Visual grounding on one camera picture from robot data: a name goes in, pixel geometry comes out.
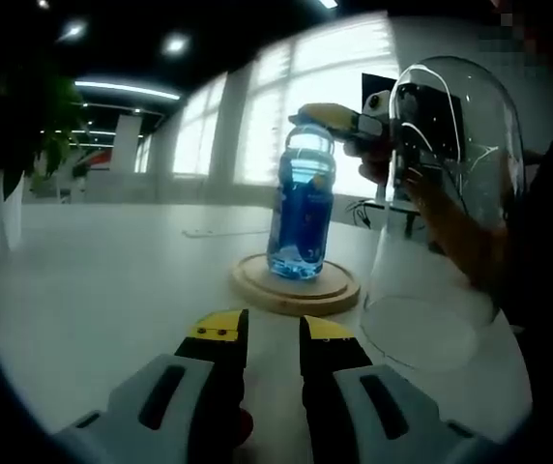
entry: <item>white table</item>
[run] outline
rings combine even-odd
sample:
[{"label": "white table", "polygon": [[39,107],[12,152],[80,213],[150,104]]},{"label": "white table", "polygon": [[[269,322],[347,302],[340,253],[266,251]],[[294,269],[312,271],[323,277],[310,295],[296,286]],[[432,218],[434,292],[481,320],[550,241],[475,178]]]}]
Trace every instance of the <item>white table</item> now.
[{"label": "white table", "polygon": [[[27,407],[55,432],[92,409],[160,353],[172,353],[208,312],[244,302],[228,270],[265,249],[261,208],[25,205],[22,244],[0,258],[0,361]],[[333,223],[328,259],[364,281],[378,235]],[[382,355],[360,330],[361,303],[332,317],[349,326],[375,363]],[[255,428],[239,450],[245,462],[307,463],[298,319],[253,310],[249,318],[245,407]],[[393,366],[434,398],[444,419],[492,440],[505,438],[531,405],[526,368],[503,314],[480,332],[461,369],[441,374]]]}]

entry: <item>blue water bottle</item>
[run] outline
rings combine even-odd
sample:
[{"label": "blue water bottle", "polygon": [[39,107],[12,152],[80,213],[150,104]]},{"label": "blue water bottle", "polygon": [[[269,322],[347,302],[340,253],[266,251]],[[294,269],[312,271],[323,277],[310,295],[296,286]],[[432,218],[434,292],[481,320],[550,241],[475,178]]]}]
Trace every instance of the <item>blue water bottle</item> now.
[{"label": "blue water bottle", "polygon": [[323,128],[297,126],[285,142],[278,166],[268,267],[302,280],[322,271],[333,209],[335,142]]}]

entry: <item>wooden base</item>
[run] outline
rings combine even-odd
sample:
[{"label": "wooden base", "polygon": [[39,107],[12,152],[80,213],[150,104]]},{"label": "wooden base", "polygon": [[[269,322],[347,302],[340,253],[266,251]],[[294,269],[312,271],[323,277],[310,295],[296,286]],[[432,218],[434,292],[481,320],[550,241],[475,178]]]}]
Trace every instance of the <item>wooden base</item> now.
[{"label": "wooden base", "polygon": [[335,263],[311,280],[288,280],[268,270],[265,254],[254,254],[234,266],[232,284],[250,304],[293,316],[325,316],[355,306],[361,285]]}]

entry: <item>clear plastic dome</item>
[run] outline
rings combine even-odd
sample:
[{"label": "clear plastic dome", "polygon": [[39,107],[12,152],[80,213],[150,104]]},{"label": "clear plastic dome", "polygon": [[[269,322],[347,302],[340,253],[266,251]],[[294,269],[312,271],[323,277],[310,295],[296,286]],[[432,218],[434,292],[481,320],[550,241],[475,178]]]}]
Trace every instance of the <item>clear plastic dome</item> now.
[{"label": "clear plastic dome", "polygon": [[[517,115],[489,71],[460,58],[434,57],[398,79],[390,117],[394,150],[386,225],[363,330],[401,363],[455,368],[474,355],[477,328],[488,324],[494,311],[442,244],[469,240],[463,224],[500,226],[522,193]],[[472,250],[477,246],[472,243]]]}]

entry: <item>window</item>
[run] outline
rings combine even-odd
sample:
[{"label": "window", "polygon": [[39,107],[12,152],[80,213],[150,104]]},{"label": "window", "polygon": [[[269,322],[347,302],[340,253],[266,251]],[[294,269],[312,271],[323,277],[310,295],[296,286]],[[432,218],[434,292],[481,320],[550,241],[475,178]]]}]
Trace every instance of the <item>window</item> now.
[{"label": "window", "polygon": [[208,175],[225,78],[225,74],[216,78],[189,98],[173,155],[175,174]]},{"label": "window", "polygon": [[[366,14],[332,23],[263,50],[253,68],[236,160],[236,182],[273,185],[287,117],[308,102],[361,109],[362,73],[397,79],[388,19]],[[335,144],[335,193],[374,197],[377,186],[358,173],[360,162]]]},{"label": "window", "polygon": [[137,148],[137,156],[134,159],[134,172],[148,172],[148,159],[150,158],[150,143],[152,135],[143,139]]}]

